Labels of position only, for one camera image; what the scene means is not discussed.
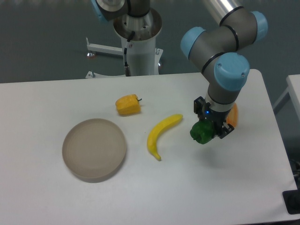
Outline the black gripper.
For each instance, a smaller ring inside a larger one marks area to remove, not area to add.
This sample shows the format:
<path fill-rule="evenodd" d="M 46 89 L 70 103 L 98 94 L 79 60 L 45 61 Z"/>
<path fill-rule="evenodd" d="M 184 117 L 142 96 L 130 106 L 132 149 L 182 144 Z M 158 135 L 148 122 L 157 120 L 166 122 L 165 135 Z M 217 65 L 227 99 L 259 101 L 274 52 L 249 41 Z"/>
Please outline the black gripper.
<path fill-rule="evenodd" d="M 199 120 L 205 117 L 218 126 L 217 136 L 223 139 L 234 130 L 234 126 L 226 123 L 226 117 L 231 110 L 231 104 L 220 104 L 213 101 L 210 97 L 198 97 L 194 100 L 194 113 Z"/>

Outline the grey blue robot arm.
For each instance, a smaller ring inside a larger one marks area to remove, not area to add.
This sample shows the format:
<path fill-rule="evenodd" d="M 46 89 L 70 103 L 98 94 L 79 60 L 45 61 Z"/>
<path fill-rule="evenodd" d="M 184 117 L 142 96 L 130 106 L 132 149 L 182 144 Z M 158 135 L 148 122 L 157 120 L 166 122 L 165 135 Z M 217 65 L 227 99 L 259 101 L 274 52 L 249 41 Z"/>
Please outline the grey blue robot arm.
<path fill-rule="evenodd" d="M 209 83 L 206 96 L 194 101 L 199 121 L 190 130 L 191 137 L 201 144 L 233 131 L 227 116 L 250 71 L 249 62 L 238 50 L 261 40 L 268 32 L 265 16 L 248 12 L 238 1 L 206 0 L 204 5 L 219 27 L 213 31 L 191 28 L 180 43 L 185 57 Z M 162 29 L 162 19 L 150 2 L 94 0 L 92 6 L 98 19 L 113 21 L 121 38 L 126 76 L 154 75 L 158 71 L 156 37 Z"/>

